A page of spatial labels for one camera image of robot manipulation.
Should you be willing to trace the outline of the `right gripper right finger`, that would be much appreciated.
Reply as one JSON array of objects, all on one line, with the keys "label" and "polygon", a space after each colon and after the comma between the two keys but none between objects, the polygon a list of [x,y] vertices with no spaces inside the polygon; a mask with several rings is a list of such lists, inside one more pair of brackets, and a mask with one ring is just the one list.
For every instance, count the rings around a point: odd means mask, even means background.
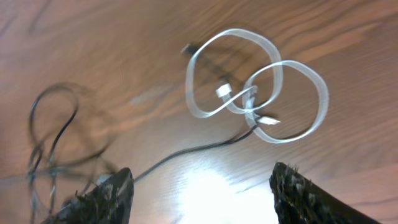
[{"label": "right gripper right finger", "polygon": [[298,169],[276,162],[269,185],[280,224],[378,224],[302,176]]}]

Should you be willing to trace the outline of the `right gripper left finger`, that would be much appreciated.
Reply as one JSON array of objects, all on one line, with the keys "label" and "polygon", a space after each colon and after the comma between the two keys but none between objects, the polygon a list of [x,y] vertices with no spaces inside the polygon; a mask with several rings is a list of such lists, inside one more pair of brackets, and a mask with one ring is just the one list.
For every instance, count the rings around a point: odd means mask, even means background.
[{"label": "right gripper left finger", "polygon": [[121,169],[91,192],[77,195],[44,224],[128,224],[134,196],[131,170]]}]

